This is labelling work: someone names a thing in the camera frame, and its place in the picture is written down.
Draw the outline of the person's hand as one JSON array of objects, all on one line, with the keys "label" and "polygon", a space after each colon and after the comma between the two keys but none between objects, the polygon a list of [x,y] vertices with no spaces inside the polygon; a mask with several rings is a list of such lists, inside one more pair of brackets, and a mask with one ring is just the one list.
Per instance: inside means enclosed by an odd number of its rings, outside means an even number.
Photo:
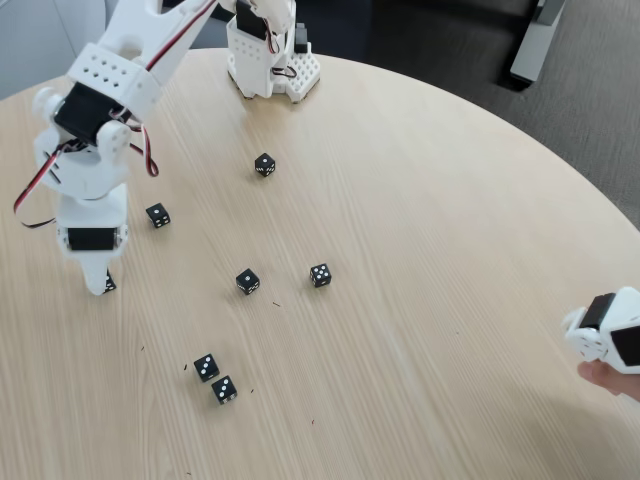
[{"label": "person's hand", "polygon": [[640,377],[638,374],[624,374],[601,361],[581,362],[577,367],[578,375],[607,390],[614,396],[624,395],[636,402],[640,401]]}]

